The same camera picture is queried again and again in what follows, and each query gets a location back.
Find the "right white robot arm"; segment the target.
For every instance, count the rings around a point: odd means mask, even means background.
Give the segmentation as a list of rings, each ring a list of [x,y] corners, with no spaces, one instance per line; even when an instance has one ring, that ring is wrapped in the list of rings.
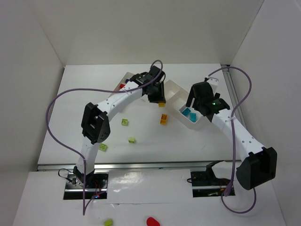
[[[257,141],[231,113],[230,106],[214,94],[210,83],[203,81],[192,85],[186,102],[217,126],[236,148],[242,161],[236,170],[240,185],[251,190],[275,178],[277,152]]]

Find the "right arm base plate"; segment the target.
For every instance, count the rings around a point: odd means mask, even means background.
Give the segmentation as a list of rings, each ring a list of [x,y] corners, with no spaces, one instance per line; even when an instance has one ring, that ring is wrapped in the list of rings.
[[[192,185],[193,197],[218,197],[225,191],[230,180],[227,178],[218,178],[213,166],[219,161],[206,165],[202,171],[191,171],[190,178],[186,181]]]

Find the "orange lego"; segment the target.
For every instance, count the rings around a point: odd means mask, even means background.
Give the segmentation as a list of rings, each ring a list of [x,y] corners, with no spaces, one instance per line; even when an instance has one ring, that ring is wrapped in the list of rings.
[[[166,125],[166,123],[167,123],[167,118],[168,118],[168,115],[167,115],[167,114],[162,114],[162,115],[161,115],[161,119],[160,119],[160,124]]]

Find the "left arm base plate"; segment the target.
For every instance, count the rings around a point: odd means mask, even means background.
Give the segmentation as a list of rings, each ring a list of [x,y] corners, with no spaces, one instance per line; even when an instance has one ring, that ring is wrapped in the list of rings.
[[[64,189],[64,200],[81,200],[83,198],[83,184],[76,178],[74,174],[69,173]],[[85,188],[85,199],[107,199],[109,174],[106,172],[96,173],[90,182],[87,182]]]

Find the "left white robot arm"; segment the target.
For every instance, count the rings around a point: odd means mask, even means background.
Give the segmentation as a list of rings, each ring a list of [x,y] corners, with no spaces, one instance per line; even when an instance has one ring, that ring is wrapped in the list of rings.
[[[134,74],[119,93],[111,95],[98,103],[88,103],[85,106],[81,127],[83,142],[81,154],[73,173],[81,183],[88,184],[95,170],[95,159],[99,145],[105,141],[111,132],[110,121],[133,101],[144,95],[151,103],[165,103],[164,82],[165,72],[152,66],[148,72]]]

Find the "pale green small lego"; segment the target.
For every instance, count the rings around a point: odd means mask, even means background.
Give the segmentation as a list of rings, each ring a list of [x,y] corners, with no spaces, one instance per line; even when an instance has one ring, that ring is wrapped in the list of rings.
[[[136,142],[136,139],[134,137],[130,137],[128,139],[128,142],[131,143],[131,144],[134,144]]]

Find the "teal lego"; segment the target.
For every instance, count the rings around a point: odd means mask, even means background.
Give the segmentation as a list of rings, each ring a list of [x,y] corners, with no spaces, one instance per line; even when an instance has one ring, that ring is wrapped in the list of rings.
[[[197,114],[196,113],[190,113],[190,121],[195,123],[197,121]]]
[[[188,117],[190,113],[191,113],[191,110],[190,110],[189,108],[186,108],[185,110],[182,111],[182,114],[183,114],[185,117]]]

